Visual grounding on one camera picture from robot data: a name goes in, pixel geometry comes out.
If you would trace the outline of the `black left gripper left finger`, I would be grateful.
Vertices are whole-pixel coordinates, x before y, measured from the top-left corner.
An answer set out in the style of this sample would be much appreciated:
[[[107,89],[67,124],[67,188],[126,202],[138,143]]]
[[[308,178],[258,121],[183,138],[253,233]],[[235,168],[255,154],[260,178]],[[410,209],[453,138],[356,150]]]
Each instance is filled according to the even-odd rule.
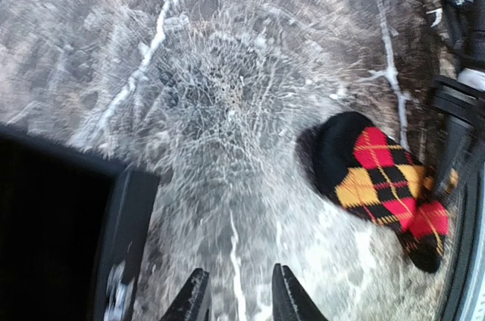
[[[209,321],[210,319],[210,275],[202,268],[195,268],[160,321]]]

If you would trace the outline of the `black argyle orange red sock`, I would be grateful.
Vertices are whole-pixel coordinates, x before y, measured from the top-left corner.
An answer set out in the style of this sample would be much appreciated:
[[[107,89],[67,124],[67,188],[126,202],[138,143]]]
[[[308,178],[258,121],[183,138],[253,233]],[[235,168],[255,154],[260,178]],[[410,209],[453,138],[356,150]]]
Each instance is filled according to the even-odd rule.
[[[296,150],[315,191],[335,206],[394,232],[421,271],[436,273],[449,233],[452,183],[433,193],[434,168],[421,163],[356,111],[302,130]]]

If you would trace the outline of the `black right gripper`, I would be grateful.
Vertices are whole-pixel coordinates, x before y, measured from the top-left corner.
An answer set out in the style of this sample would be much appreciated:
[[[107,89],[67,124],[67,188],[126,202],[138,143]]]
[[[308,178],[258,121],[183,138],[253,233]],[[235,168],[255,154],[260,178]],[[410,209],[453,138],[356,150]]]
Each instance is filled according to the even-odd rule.
[[[484,162],[484,0],[440,0],[456,78],[436,75],[430,104],[446,116],[435,192],[450,192]]]

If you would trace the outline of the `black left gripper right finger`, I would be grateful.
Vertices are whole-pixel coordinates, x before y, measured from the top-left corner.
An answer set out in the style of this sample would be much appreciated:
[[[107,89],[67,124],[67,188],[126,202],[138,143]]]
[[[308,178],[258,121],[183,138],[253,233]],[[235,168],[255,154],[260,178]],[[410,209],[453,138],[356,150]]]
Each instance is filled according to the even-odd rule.
[[[327,321],[288,266],[274,265],[271,287],[273,320]]]

